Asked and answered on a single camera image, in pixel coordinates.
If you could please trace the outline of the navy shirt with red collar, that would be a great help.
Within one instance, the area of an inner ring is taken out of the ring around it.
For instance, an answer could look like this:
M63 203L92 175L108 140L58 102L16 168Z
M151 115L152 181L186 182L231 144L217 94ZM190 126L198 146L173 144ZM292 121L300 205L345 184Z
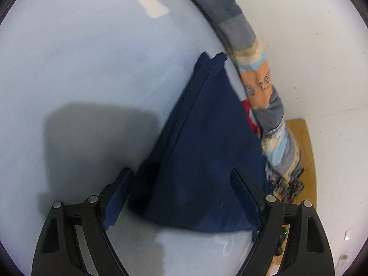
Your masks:
M224 68L202 53L150 156L137 172L129 209L164 227L237 232L261 226L251 201L230 184L235 168L267 190L266 158Z

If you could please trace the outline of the wooden headboard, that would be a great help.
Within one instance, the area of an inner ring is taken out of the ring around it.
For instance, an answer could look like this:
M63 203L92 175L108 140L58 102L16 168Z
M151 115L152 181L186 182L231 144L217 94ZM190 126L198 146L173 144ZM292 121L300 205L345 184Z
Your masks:
M309 200L317 207L316 168L307 123L301 118L288 120L286 123L301 149L301 166L304 168L299 178L304 184L304 189L293 203L300 204L304 200Z

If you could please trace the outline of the dark patterned crumpled garment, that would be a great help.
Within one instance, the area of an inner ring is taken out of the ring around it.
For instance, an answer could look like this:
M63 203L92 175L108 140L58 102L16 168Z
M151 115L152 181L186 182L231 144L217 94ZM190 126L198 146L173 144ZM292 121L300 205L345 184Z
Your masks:
M267 170L271 193L284 203L293 203L304 189L304 183L299 180L303 173L304 168L301 168L300 173L296 176L291 176L288 181L276 171Z

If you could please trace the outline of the striped patchwork rolled quilt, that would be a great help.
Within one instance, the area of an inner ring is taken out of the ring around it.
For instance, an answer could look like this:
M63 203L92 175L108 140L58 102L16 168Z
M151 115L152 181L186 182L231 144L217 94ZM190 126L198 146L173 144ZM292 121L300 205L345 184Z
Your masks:
M267 170L286 180L300 173L301 149L285 122L285 108L271 80L266 53L236 0L193 0L233 61L267 157Z

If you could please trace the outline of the light blue cloud bedsheet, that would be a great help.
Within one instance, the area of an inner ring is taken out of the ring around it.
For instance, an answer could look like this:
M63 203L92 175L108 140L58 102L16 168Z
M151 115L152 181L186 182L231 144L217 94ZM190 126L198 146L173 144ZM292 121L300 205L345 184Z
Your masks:
M1 243L30 275L56 201L137 171L200 54L224 48L191 0L16 0L1 23Z

